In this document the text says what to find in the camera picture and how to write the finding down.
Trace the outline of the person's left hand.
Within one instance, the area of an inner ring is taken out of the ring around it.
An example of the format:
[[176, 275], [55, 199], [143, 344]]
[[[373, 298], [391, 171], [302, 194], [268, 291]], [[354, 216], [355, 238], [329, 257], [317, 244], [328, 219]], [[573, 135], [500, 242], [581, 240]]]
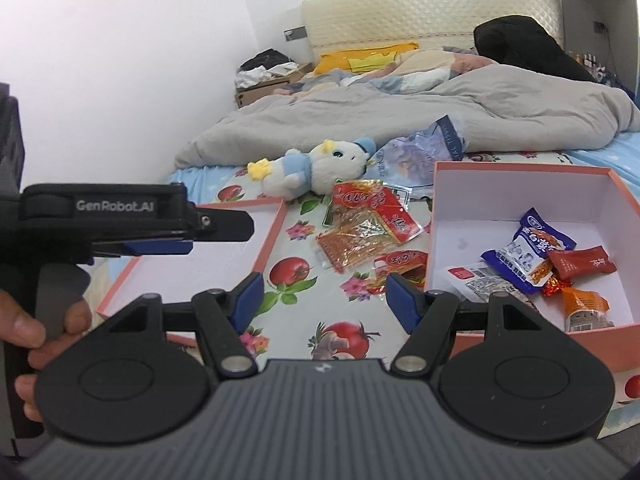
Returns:
[[27, 362], [34, 370], [33, 373], [17, 376], [14, 390], [21, 399], [25, 416], [33, 422], [42, 422], [35, 400], [37, 373], [90, 330], [92, 312], [85, 298], [69, 306], [65, 312], [62, 335], [49, 341], [46, 341], [47, 333], [42, 323], [28, 314], [4, 290], [1, 292], [0, 312], [1, 340], [28, 349]]

